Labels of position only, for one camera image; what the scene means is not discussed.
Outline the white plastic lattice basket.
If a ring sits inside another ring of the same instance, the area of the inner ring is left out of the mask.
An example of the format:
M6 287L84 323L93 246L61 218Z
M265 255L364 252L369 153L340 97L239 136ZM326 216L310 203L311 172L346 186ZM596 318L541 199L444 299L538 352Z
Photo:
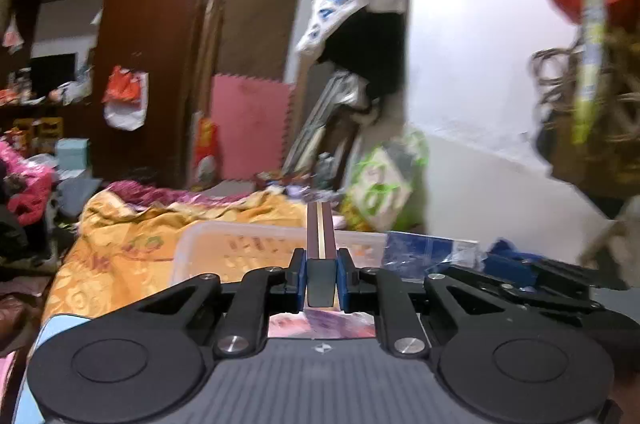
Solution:
M287 267L293 251L305 246L303 228L200 221L179 237L170 282L203 273L217 274L224 283L239 282L250 270Z

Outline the brown hanging bag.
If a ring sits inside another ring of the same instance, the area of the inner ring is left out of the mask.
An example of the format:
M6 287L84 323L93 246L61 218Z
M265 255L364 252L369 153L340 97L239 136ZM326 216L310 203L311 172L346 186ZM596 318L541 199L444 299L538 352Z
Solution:
M530 59L540 94L535 147L553 178L574 185L605 218L614 219L639 194L639 33L615 29L606 35L597 121L587 144L577 145L573 98L583 47L577 40Z

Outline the white DANGROUS tote bag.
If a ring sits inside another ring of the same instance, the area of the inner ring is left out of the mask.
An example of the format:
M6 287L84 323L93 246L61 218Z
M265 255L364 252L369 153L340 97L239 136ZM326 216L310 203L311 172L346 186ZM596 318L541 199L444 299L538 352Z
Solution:
M404 79L408 0L314 0L295 48L298 75L331 62L364 80L367 98L385 100Z

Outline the dark red wooden wardrobe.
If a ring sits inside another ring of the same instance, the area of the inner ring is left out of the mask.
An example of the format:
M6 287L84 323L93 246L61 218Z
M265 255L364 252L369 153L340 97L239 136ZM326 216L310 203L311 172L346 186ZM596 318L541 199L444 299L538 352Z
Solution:
M183 184L202 3L103 0L92 98L65 124L71 135L89 138L99 177L122 180L145 169L159 185ZM115 66L149 76L145 123L134 131L115 129L104 118L102 98Z

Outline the teal box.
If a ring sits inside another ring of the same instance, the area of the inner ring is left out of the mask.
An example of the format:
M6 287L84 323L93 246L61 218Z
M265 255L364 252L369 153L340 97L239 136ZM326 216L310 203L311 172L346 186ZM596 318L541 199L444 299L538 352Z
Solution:
M61 170L84 170L89 167L89 140L63 138L55 143L55 158Z

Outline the orange yellow blanket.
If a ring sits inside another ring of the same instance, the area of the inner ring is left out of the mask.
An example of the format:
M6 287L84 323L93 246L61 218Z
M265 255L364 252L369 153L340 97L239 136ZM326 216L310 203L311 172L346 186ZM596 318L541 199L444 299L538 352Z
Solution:
M160 292L170 283L180 236L201 221L303 228L306 207L262 191L137 211L112 190L96 193L81 213L78 238L55 274L41 321L60 314L96 318Z

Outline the brown wooden board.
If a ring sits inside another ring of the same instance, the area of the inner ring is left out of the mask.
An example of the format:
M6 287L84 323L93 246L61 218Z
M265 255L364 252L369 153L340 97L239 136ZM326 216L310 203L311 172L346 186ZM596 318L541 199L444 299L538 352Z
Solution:
M282 81L298 0L221 0L214 72Z

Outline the red orange printed bag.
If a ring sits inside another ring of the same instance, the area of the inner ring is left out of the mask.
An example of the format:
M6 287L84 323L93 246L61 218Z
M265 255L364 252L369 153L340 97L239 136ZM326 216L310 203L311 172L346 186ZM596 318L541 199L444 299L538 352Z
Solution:
M194 191L211 188L218 178L217 126L202 112L196 112L192 123L189 187Z

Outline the red and white plastic bag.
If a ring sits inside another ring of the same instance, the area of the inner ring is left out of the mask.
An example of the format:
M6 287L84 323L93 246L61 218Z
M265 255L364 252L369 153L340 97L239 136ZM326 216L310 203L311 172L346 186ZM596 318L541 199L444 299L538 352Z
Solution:
M104 119L114 128L136 131L143 127L149 103L149 74L116 65L103 95Z

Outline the green white shopping bag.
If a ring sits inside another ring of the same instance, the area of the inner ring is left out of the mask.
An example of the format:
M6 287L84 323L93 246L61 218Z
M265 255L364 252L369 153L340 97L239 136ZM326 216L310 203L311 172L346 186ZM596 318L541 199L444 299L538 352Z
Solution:
M346 228L379 233L422 228L427 161L427 141L418 129L373 147L356 164L342 200Z

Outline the metal crutches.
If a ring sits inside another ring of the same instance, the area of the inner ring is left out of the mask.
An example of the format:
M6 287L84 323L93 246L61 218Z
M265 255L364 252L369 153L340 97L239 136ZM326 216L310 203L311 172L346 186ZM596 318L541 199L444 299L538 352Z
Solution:
M288 151L282 169L286 175L314 165L314 154L322 137L329 133L329 120L334 114L352 114L366 108L364 89L366 83L356 74L346 70L334 72Z

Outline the blue packet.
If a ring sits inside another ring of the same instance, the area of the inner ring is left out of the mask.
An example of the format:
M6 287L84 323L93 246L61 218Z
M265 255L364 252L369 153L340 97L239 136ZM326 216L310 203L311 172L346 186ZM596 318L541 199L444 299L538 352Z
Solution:
M405 279L419 280L447 265L482 270L485 258L477 242L390 231L382 266Z

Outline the magenta floral quilt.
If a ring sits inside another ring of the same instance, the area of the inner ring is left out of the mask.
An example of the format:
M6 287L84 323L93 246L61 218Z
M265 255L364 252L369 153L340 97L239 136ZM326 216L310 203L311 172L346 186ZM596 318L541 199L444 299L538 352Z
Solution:
M117 195L125 203L141 207L150 207L155 204L168 207L173 203L213 207L231 204L250 196L250 193L209 196L202 192L157 188L153 187L153 185L144 185L132 180L112 182L106 189Z

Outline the purple packet in plastic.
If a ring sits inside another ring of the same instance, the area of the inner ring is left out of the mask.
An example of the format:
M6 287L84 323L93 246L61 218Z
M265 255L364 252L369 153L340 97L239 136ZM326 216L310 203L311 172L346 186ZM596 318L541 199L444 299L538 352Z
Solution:
M375 337L374 318L364 312L344 313L329 309L306 309L307 334L322 340Z

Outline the pink foam mat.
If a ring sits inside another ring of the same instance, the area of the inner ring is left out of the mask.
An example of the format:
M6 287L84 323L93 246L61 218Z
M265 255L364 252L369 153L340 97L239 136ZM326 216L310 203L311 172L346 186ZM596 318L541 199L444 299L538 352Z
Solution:
M281 166L292 92L289 84L271 79L213 77L210 113L221 179L250 180Z

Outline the thin striped box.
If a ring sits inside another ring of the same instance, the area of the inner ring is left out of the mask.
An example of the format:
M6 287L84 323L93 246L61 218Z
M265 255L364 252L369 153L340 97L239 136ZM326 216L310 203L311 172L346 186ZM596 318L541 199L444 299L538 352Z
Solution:
M337 276L336 244L331 205L307 205L306 303L314 309L332 308Z

